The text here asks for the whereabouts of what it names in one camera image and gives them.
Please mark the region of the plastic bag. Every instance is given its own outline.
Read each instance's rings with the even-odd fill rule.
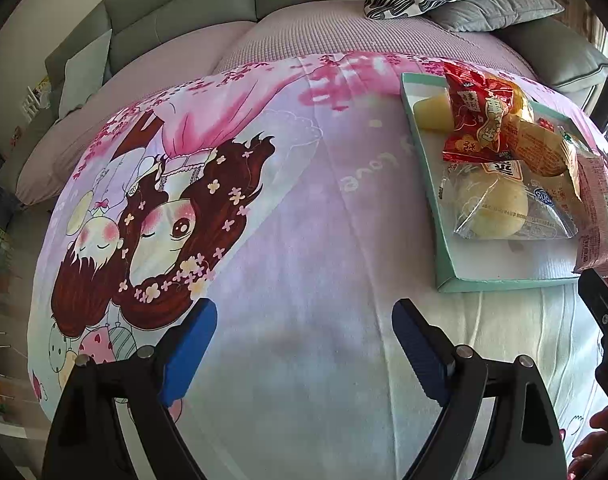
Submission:
[[[565,183],[573,195],[569,178],[541,180],[519,160],[452,165],[448,181],[455,210],[454,232],[463,238],[487,240],[572,238],[577,228],[570,214],[546,190],[550,187],[559,195],[558,188]]]

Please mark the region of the brown hair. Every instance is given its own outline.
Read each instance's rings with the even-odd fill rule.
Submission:
[[[146,196],[146,204],[142,211],[140,204],[143,196]],[[124,240],[122,248],[129,247],[129,243],[139,239],[143,219],[167,200],[167,193],[155,189],[154,172],[142,178],[136,192],[127,196],[126,208],[118,220],[120,238]],[[126,225],[124,219],[129,214],[134,220]],[[103,266],[96,269],[92,258],[79,258],[71,245],[60,264],[50,298],[53,318],[63,335],[78,338],[85,327],[102,320],[111,297],[124,280],[131,258],[132,254],[129,256],[128,253],[123,258],[122,250],[117,249]]]
[[[172,281],[172,278],[180,270],[181,263],[191,256],[198,258],[201,255],[201,266],[213,271],[219,261],[215,251],[219,248],[226,254],[241,237],[246,217],[238,213],[241,207],[245,208],[255,200],[261,191],[261,168],[275,151],[271,139],[272,137],[265,137],[260,140],[258,134],[250,140],[248,146],[231,139],[217,147],[217,156],[207,163],[203,176],[181,194],[180,200],[191,201],[195,212],[195,227],[181,248],[175,265],[165,274],[136,283],[135,288],[127,273],[125,279],[128,288],[117,290],[113,296],[113,303],[121,308],[126,321],[142,330],[155,330],[177,320],[193,304],[188,284],[184,280]],[[211,192],[209,184],[215,180],[219,187],[216,192]],[[233,188],[239,190],[239,201],[231,199]],[[149,199],[145,196],[144,200],[148,205]],[[229,222],[228,230],[223,228],[226,221]],[[139,238],[125,238],[124,241],[124,247],[129,248],[132,257]],[[167,290],[161,289],[164,282],[169,282]],[[160,290],[157,298],[150,303],[143,303],[135,297],[134,290],[146,290],[154,283],[157,283]]]

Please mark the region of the gray sofa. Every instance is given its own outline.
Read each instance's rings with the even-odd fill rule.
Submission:
[[[276,29],[285,26],[283,17],[287,15],[284,13],[289,11],[287,8],[305,2],[323,1],[328,0],[101,1],[46,59],[46,70],[53,87],[50,95],[50,110],[58,110],[66,61],[104,32],[112,29],[113,36],[104,76],[105,86],[98,94],[91,97],[83,108],[71,113],[53,128],[50,126],[55,121],[56,114],[50,110],[43,110],[30,124],[12,156],[0,171],[0,186],[16,194],[25,204],[36,203],[57,195],[72,173],[72,167],[79,159],[83,148],[91,142],[97,133],[98,125],[110,113],[143,97],[146,93],[208,75],[213,71],[231,68],[235,64],[232,60],[237,62],[258,60],[261,55],[258,55],[259,58],[257,56],[253,58],[249,53],[256,54],[258,49],[266,45],[266,41],[258,38],[259,31],[264,35],[275,34]],[[458,35],[447,33],[424,18],[384,20],[396,22],[385,24],[366,23],[369,20],[358,15],[359,12],[356,10],[359,5],[351,4],[352,6],[347,7],[340,2],[348,0],[337,1],[337,6],[331,6],[330,11],[326,9],[324,12],[334,12],[340,16],[339,22],[341,20],[350,22],[350,26],[341,25],[341,30],[333,29],[335,25],[328,26],[327,23],[318,26],[311,18],[316,12],[318,14],[320,12],[315,6],[299,6],[308,13],[308,16],[302,18],[301,12],[294,11],[290,19],[291,21],[301,19],[307,26],[317,27],[312,32],[309,31],[309,35],[313,37],[322,33],[331,36],[336,34],[340,40],[343,40],[346,35],[362,35],[362,38],[353,38],[347,43],[330,42],[346,49],[387,48],[428,56],[458,56],[459,59],[482,62],[492,68],[520,72],[521,75],[538,78],[550,88],[566,94],[580,106],[586,104],[590,95],[594,94],[594,89],[598,88],[608,75],[608,60],[581,36],[552,18],[513,25],[498,31],[496,37],[491,37],[488,33]],[[321,23],[324,17],[320,16],[318,22]],[[387,42],[386,38],[381,39],[391,28],[396,29],[395,41]],[[293,30],[289,34],[296,34],[298,29]],[[368,36],[368,41],[364,40],[364,35]],[[548,38],[545,44],[542,44],[542,35]],[[290,38],[291,43],[299,41],[297,36],[282,36]],[[162,52],[166,57],[185,56],[185,49],[180,51],[176,48],[185,41],[184,38],[196,41],[192,47],[195,59],[187,57],[186,63],[191,65],[194,61],[196,65],[200,65],[199,67],[195,66],[194,70],[175,70],[174,73],[174,69],[169,69],[155,76],[154,80],[142,78],[142,72],[155,70],[166,61]],[[428,42],[431,44],[430,48],[425,48],[426,38],[431,40]],[[439,48],[440,44],[451,40],[456,43],[455,50]],[[328,42],[313,41],[312,44],[301,48],[297,45],[293,48],[282,48],[280,52],[283,52],[284,56],[328,52],[322,48],[326,44]],[[239,45],[243,46],[245,50],[242,54],[239,52],[235,55],[231,54],[236,45],[238,50],[241,48]],[[468,56],[463,51],[466,45],[481,54],[487,45],[495,50],[500,45],[504,49],[500,57],[506,60],[506,64],[502,64],[501,60],[486,63],[483,55]],[[217,50],[215,57],[211,52],[213,49]],[[266,58],[277,57],[273,51],[264,54]],[[519,67],[522,66],[527,68],[520,70]],[[119,80],[126,78],[140,79],[137,85],[131,84],[128,89],[126,87],[120,89]],[[65,138],[64,136],[67,142],[70,139],[75,142],[65,146],[66,142],[61,140]],[[62,154],[53,154],[53,151],[60,148]]]

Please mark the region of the cartoon girl face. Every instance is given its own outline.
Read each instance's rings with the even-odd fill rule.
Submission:
[[[74,251],[78,258],[93,259],[95,268],[103,266],[113,253],[122,247],[117,224],[104,216],[91,218],[75,240]]]
[[[142,224],[142,234],[130,263],[130,283],[165,274],[195,229],[195,211],[189,199],[167,202],[153,209]]]

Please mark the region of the snack package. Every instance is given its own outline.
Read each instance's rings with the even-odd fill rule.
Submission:
[[[586,211],[573,272],[594,268],[608,277],[608,171],[602,156],[577,150],[581,201]]]
[[[454,232],[463,238],[542,240],[577,234],[571,216],[553,202],[540,177],[519,160],[456,164],[450,168],[448,181]],[[560,177],[546,183],[564,195],[568,180],[565,185]]]
[[[455,133],[470,135],[481,148],[501,149],[501,120],[513,106],[514,89],[503,80],[445,62]]]
[[[533,107],[530,105],[530,101],[528,100],[528,95],[524,92],[519,85],[513,83],[513,81],[508,81],[494,74],[484,73],[486,78],[489,79],[497,79],[508,86],[510,86],[513,90],[512,97],[512,107],[508,110],[508,113],[519,116],[520,119],[524,121],[528,121],[529,123],[535,122],[535,112],[533,112]]]
[[[533,124],[519,116],[507,115],[503,127],[508,149],[514,158],[523,160],[530,171],[539,176],[557,176],[568,170],[574,177],[577,174],[577,156],[570,136],[560,128],[555,130],[548,121],[540,121]],[[577,178],[574,183],[579,196]]]
[[[500,137],[500,151],[494,152],[490,148],[482,148],[471,134],[451,135],[444,144],[442,156],[448,162],[501,162],[514,158],[505,136]]]

